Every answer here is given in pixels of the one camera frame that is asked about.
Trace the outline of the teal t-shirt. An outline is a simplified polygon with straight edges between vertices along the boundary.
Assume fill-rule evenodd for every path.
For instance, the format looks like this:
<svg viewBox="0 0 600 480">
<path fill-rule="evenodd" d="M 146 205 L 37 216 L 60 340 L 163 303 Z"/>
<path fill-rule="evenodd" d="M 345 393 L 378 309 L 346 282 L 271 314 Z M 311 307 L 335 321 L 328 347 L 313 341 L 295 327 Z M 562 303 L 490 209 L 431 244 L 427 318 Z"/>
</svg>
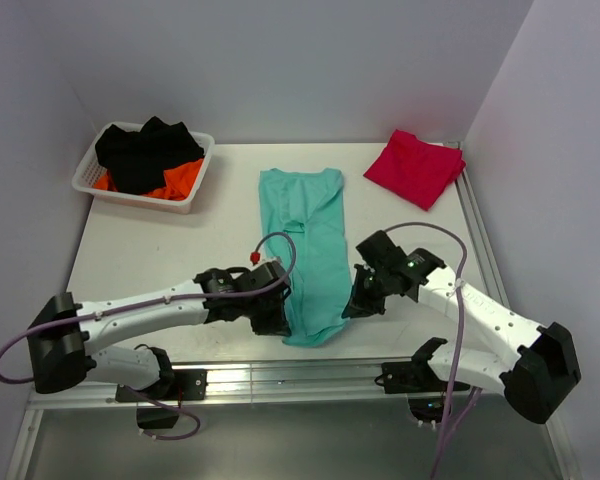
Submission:
<svg viewBox="0 0 600 480">
<path fill-rule="evenodd" d="M 260 173 L 258 193 L 262 232 L 286 233 L 266 241 L 269 256 L 290 268 L 291 295 L 285 313 L 289 346 L 313 348 L 341 332 L 342 316 L 352 287 L 344 225 L 344 178 L 337 169 L 319 173 Z"/>
</svg>

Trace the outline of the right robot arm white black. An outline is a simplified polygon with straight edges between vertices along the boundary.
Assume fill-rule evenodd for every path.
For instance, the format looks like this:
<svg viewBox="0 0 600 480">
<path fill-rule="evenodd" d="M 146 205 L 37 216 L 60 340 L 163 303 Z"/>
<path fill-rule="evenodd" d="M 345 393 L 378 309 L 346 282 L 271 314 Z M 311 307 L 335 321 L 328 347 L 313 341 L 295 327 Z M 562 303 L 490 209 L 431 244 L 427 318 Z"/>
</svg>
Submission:
<svg viewBox="0 0 600 480">
<path fill-rule="evenodd" d="M 460 340 L 433 337 L 406 361 L 384 363 L 378 377 L 388 394 L 441 392 L 477 387 L 503 396 L 523 418 L 544 424 L 581 380 L 571 332 L 519 316 L 466 283 L 424 248 L 405 253 L 385 231 L 356 247 L 362 261 L 343 315 L 385 313 L 393 295 L 408 297 L 476 330 L 483 350 Z"/>
</svg>

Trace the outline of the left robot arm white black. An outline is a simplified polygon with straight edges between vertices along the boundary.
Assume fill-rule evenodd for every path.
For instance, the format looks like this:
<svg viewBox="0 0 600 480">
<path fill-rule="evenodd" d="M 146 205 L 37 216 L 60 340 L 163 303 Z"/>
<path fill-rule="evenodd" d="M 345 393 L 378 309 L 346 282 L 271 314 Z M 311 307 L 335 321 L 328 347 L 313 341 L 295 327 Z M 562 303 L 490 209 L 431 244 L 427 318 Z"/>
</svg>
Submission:
<svg viewBox="0 0 600 480">
<path fill-rule="evenodd" d="M 287 336 L 284 302 L 290 293 L 289 273 L 278 261 L 265 260 L 253 268 L 211 268 L 168 289 L 118 300 L 79 303 L 69 292 L 54 295 L 30 325 L 34 388 L 52 394 L 90 380 L 163 399 L 175 386 L 166 352 L 131 350 L 120 342 L 241 317 L 257 335 Z"/>
</svg>

